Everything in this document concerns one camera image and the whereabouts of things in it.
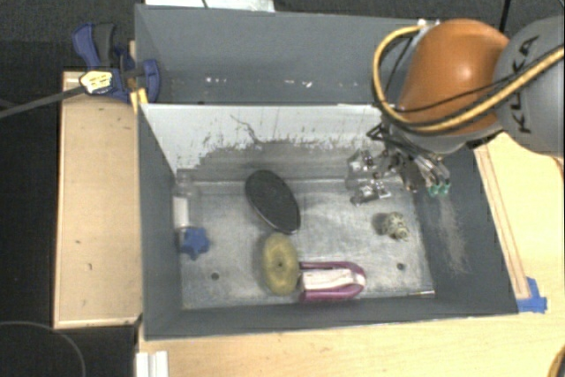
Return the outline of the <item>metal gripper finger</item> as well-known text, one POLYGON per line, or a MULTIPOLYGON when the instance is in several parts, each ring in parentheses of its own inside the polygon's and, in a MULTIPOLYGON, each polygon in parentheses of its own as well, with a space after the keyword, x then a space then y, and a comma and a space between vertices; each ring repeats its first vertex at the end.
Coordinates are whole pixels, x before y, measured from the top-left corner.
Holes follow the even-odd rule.
POLYGON ((361 206, 374 200, 389 199, 391 196, 391 191, 382 182, 365 182, 354 190, 350 203, 354 206, 361 206))
POLYGON ((347 182, 361 182, 380 179, 380 171, 372 154, 366 149, 358 149, 347 160, 347 182))

